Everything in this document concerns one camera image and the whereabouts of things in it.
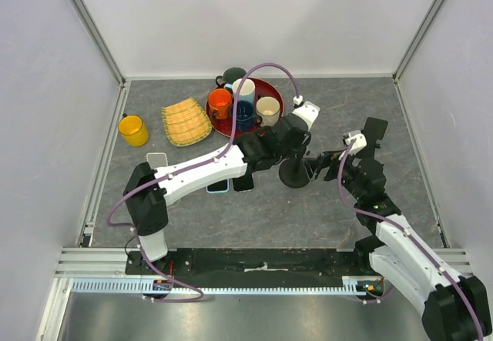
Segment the black round-base phone stand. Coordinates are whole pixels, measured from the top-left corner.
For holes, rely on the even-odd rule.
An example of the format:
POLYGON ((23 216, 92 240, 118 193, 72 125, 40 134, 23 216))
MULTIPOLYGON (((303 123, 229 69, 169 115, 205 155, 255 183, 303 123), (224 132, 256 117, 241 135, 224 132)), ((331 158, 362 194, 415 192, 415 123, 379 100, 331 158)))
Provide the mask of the black round-base phone stand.
POLYGON ((302 131, 300 141, 291 147, 291 154, 282 161, 279 168, 279 177, 281 182, 292 189, 299 189, 308 184, 310 177, 303 157, 307 151, 307 146, 311 140, 311 133, 302 131))

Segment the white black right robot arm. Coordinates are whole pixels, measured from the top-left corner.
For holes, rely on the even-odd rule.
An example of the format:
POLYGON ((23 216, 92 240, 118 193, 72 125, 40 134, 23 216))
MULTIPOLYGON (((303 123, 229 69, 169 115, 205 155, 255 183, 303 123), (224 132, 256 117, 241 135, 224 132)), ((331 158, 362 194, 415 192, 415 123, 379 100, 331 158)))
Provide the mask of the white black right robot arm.
POLYGON ((341 158, 324 152, 305 158, 311 179, 326 169, 326 181, 355 199, 350 205, 371 235, 357 242, 354 268, 382 275, 416 309, 431 340, 482 340, 492 334, 488 294, 477 276, 466 276, 418 236, 385 191, 384 166, 375 159, 341 158))

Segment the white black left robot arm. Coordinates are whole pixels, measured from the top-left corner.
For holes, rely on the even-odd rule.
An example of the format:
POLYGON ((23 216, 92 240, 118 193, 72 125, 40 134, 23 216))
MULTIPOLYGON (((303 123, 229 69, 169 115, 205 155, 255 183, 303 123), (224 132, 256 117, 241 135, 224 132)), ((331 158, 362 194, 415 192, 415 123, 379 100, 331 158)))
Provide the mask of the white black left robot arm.
POLYGON ((142 264, 152 274, 169 265, 164 229, 167 207, 198 189, 226 179, 238 179, 268 170, 297 152, 314 123, 292 112, 274 126, 243 133, 231 145, 162 170, 144 162, 127 183, 124 202, 135 226, 142 264))

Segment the light blue cased phone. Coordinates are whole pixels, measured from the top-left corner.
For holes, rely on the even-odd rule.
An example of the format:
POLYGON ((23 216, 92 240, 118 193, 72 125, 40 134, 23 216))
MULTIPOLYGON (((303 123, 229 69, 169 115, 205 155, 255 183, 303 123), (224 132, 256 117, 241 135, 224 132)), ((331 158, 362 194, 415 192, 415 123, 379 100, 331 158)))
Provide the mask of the light blue cased phone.
POLYGON ((206 191, 211 194, 215 193, 225 193, 228 192, 230 189, 230 184, 228 179, 224 179, 219 182, 215 182, 213 184, 210 184, 206 187, 206 191))

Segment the clear cased black phone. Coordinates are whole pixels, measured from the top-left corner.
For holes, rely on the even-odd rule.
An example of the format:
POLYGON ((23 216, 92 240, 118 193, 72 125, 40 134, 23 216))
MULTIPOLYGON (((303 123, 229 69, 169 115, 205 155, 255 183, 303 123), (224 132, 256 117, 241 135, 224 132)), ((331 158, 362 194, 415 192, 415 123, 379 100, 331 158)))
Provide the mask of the clear cased black phone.
POLYGON ((235 192, 248 192, 254 189, 254 181, 252 175, 233 178, 232 183, 233 190, 235 192))

